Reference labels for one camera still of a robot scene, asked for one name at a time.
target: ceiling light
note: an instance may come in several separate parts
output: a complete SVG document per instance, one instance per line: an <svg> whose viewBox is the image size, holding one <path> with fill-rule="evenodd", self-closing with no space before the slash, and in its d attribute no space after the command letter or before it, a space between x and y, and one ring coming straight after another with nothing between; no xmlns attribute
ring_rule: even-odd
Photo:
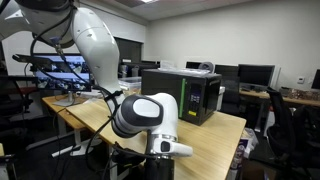
<svg viewBox="0 0 320 180"><path fill-rule="evenodd" d="M152 3L152 2L155 2L155 1L157 1L157 0L141 0L141 1L143 1L143 2L145 2L145 3Z"/></svg>

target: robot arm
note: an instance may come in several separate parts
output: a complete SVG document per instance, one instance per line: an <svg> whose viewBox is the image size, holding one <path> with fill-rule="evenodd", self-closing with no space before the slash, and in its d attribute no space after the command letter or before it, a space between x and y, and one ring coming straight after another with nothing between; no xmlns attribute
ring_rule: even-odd
<svg viewBox="0 0 320 180"><path fill-rule="evenodd" d="M72 12L70 3L68 0L10 1L0 14L0 40L22 30L41 34ZM60 47L74 42L99 86L110 92L120 91L117 78L119 50L105 23L92 10L86 8L73 10L70 21L70 24L68 21L63 22L44 33L41 41L54 46L59 54L63 54ZM192 148L177 144L178 110L172 96L157 94L125 98L121 94L116 97L116 102L121 104L115 121L112 122L117 135L128 138L140 131L148 131L147 153L191 156ZM107 104L113 112L115 104L111 100L107 101Z"/></svg>

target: white wall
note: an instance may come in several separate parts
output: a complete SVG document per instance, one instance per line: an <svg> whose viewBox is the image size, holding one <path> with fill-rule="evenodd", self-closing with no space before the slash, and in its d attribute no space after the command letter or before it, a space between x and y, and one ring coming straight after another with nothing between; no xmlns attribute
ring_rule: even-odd
<svg viewBox="0 0 320 180"><path fill-rule="evenodd" d="M320 1L253 1L153 21L144 59L216 64L271 64L281 67L277 87L310 90L298 76L320 69Z"/></svg>
<svg viewBox="0 0 320 180"><path fill-rule="evenodd" d="M146 26L141 25L127 19L123 19L119 16L108 14L105 11L101 11L97 8L89 7L81 4L81 7L87 7L92 9L108 26L112 35L115 37L129 39L138 42L145 41ZM3 40L4 54L6 58L6 64L8 68L9 75L23 75L23 69L25 64L18 63L12 59L14 54L25 54L29 55L30 45L33 38L30 32L19 32L7 39ZM41 42L37 42L34 52L36 53L55 53L55 50ZM65 53L79 53L77 47L73 45L72 47L65 49Z"/></svg>

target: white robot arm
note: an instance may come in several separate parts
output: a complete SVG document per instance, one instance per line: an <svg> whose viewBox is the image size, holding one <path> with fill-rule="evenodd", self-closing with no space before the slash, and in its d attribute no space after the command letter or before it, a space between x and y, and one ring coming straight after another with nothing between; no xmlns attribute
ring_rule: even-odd
<svg viewBox="0 0 320 180"><path fill-rule="evenodd" d="M92 10L75 8L71 0L0 0L0 4L0 10L4 9L0 11L0 40L19 31L30 31L34 38L55 47L62 55L60 47L74 43L99 86L110 92L121 90L117 78L118 46L105 23ZM160 93L125 98L121 94L115 98L121 104L112 122L117 135L128 138L148 131L146 153L159 157L192 155L191 147L177 143L178 110L172 96ZM113 102L107 101L111 112L115 110Z"/></svg>

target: ceiling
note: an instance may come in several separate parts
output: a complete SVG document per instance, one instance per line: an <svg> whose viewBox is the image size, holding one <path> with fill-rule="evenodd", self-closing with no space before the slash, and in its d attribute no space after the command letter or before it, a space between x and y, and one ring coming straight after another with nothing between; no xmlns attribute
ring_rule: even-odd
<svg viewBox="0 0 320 180"><path fill-rule="evenodd" d="M252 0L157 0L155 2L146 4L141 3L140 0L99 1L115 8L122 9L143 19L152 21L223 6L229 6L233 4L239 4Z"/></svg>

